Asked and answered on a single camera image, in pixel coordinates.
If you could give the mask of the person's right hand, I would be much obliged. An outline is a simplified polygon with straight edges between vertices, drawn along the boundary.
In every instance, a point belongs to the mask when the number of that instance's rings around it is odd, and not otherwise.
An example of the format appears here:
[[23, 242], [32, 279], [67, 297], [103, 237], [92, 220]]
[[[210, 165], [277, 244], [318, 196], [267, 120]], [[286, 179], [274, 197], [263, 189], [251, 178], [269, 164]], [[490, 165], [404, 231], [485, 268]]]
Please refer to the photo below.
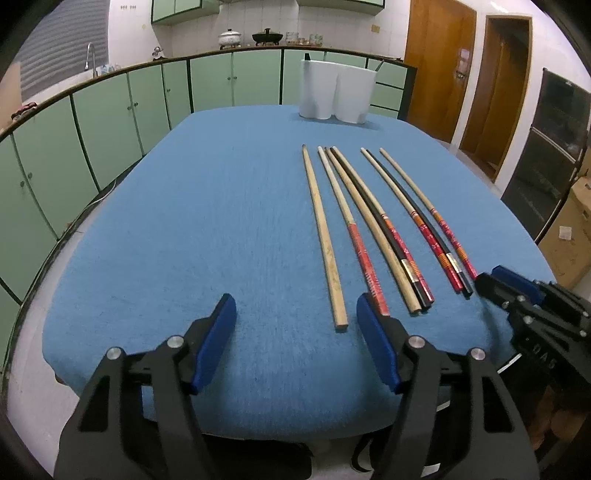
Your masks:
[[571, 443], [588, 415], [588, 411], [560, 409], [557, 393], [551, 386], [547, 386], [537, 404], [534, 419], [527, 428], [531, 446], [538, 450], [548, 432], [562, 442]]

